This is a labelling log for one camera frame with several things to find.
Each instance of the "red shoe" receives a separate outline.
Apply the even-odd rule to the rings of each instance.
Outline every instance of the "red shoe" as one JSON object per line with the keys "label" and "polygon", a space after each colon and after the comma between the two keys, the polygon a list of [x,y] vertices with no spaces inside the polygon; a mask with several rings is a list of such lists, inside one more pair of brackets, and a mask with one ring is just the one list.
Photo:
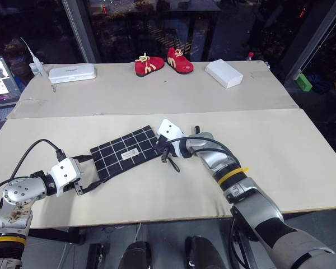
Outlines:
{"label": "red shoe", "polygon": [[149,57],[144,53],[139,56],[138,60],[134,63],[134,69],[138,77],[144,77],[149,73],[157,71],[164,66],[164,60],[159,57]]}
{"label": "red shoe", "polygon": [[183,75],[191,73],[194,69],[192,63],[183,56],[180,49],[169,48],[167,62],[177,73]]}

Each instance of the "white box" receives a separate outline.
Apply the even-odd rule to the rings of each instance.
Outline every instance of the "white box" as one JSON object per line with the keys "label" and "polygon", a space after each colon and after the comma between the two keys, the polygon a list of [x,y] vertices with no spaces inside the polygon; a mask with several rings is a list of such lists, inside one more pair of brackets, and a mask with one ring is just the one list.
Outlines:
{"label": "white box", "polygon": [[230,88],[241,83],[242,74],[222,59],[207,65],[206,71],[224,88]]}
{"label": "white box", "polygon": [[79,66],[52,68],[49,72],[49,80],[53,84],[77,80],[90,80],[95,77],[95,67],[91,63],[80,64]]}

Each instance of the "laptop screen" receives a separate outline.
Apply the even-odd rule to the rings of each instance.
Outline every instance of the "laptop screen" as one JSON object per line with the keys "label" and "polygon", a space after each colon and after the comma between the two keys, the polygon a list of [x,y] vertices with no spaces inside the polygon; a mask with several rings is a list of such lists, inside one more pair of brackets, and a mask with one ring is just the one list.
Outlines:
{"label": "laptop screen", "polygon": [[16,102],[20,94],[20,89],[16,85],[4,59],[0,56],[0,106]]}

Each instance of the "black cable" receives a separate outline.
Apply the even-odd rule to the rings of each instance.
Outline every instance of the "black cable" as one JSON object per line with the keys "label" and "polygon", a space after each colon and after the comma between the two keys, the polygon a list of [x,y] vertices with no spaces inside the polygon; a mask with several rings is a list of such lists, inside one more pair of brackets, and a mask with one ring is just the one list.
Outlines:
{"label": "black cable", "polygon": [[198,152],[201,152],[201,151],[216,151],[216,152],[220,152],[220,153],[224,153],[226,154],[227,156],[230,156],[229,152],[226,152],[225,150],[220,150],[220,149],[214,149],[213,147],[207,147],[205,149],[199,149],[199,150],[195,150],[192,152],[192,154],[196,154]]}
{"label": "black cable", "polygon": [[[232,224],[231,224],[231,228],[230,228],[230,233],[229,233],[229,241],[230,241],[230,248],[231,251],[233,252],[236,260],[238,261],[239,264],[241,264],[241,266],[243,266],[245,269],[250,269],[249,265],[246,265],[238,256],[238,254],[236,253],[235,247],[234,247],[234,241],[233,241],[233,233],[234,233],[234,223],[235,220],[233,220]],[[229,259],[230,259],[230,263],[232,264],[232,266],[235,269],[235,265],[233,265],[233,261],[232,261],[232,256],[231,256],[231,251],[229,251]]]}
{"label": "black cable", "polygon": [[242,242],[241,242],[241,238],[240,238],[239,232],[238,232],[238,234],[236,236],[238,237],[238,240],[239,240],[238,244],[239,244],[239,248],[240,248],[240,253],[242,255],[242,260],[244,261],[244,264],[248,266],[249,265],[249,261],[248,261],[248,258],[245,255],[244,247],[242,246]]}
{"label": "black cable", "polygon": [[234,222],[235,222],[235,220],[233,219],[233,222],[232,222],[230,230],[229,230],[229,236],[228,236],[228,238],[229,238],[229,242],[228,242],[229,251],[228,251],[228,254],[229,254],[229,262],[230,262],[231,268],[232,269],[237,269],[236,266],[235,266],[234,260],[233,260],[232,249],[231,249],[231,241],[232,241],[232,238],[233,238],[232,234],[233,234]]}
{"label": "black cable", "polygon": [[170,162],[170,164],[173,166],[174,170],[176,170],[179,173],[180,172],[179,166],[170,157],[167,157],[167,159]]}
{"label": "black cable", "polygon": [[53,144],[51,141],[47,140],[47,139],[39,139],[36,142],[34,142],[24,153],[24,155],[21,157],[20,161],[18,162],[18,164],[16,165],[14,171],[12,172],[11,176],[9,179],[4,180],[3,182],[0,183],[0,187],[3,186],[4,184],[9,183],[10,181],[15,179],[15,175],[17,173],[17,171],[19,170],[20,166],[22,165],[23,161],[25,160],[25,158],[27,157],[27,155],[30,153],[30,151],[38,144],[41,142],[46,142],[48,143],[51,147],[53,147],[56,150],[57,153],[57,157],[59,158],[64,156],[64,153],[62,150],[60,150],[55,144]]}
{"label": "black cable", "polygon": [[10,179],[13,179],[14,176],[16,175],[17,171],[19,170],[20,166],[22,165],[23,161],[25,160],[25,158],[27,157],[27,155],[30,153],[30,151],[40,142],[46,142],[47,144],[49,144],[51,147],[53,147],[55,150],[60,150],[55,144],[53,144],[51,141],[47,140],[47,139],[39,139],[36,142],[34,142],[24,153],[24,155],[21,157],[20,161],[18,162],[18,164],[16,165],[14,171],[12,172],[12,175],[10,177]]}
{"label": "black cable", "polygon": [[198,137],[198,136],[180,137],[180,138],[176,138],[176,139],[167,141],[167,142],[165,142],[165,144],[163,144],[162,146],[158,146],[157,148],[164,149],[164,148],[168,147],[168,145],[172,144],[173,142],[181,141],[181,140],[189,140],[189,139],[191,139],[191,140],[205,140],[205,141],[213,142],[213,143],[221,146],[226,151],[225,153],[228,153],[235,160],[237,165],[239,167],[241,167],[239,160],[234,156],[234,154],[230,151],[230,149],[228,149],[224,144],[222,144],[222,143],[220,143],[220,142],[218,142],[214,139],[207,138],[207,137]]}

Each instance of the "yellow zip tie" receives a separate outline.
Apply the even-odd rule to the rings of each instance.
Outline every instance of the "yellow zip tie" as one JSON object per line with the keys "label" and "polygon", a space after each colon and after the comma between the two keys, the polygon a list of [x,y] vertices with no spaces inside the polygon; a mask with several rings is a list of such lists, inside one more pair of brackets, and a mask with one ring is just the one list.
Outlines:
{"label": "yellow zip tie", "polygon": [[229,173],[227,173],[226,175],[224,175],[221,179],[218,180],[218,184],[221,185],[223,184],[228,178],[232,177],[233,175],[236,175],[237,173],[240,172],[246,172],[249,171],[249,167],[247,168],[237,168],[234,169],[233,171],[230,171]]}
{"label": "yellow zip tie", "polygon": [[26,243],[26,239],[21,238],[21,237],[17,237],[17,236],[0,236],[0,242],[7,242],[7,241],[10,241],[10,242],[19,242],[19,243],[24,244],[24,245]]}

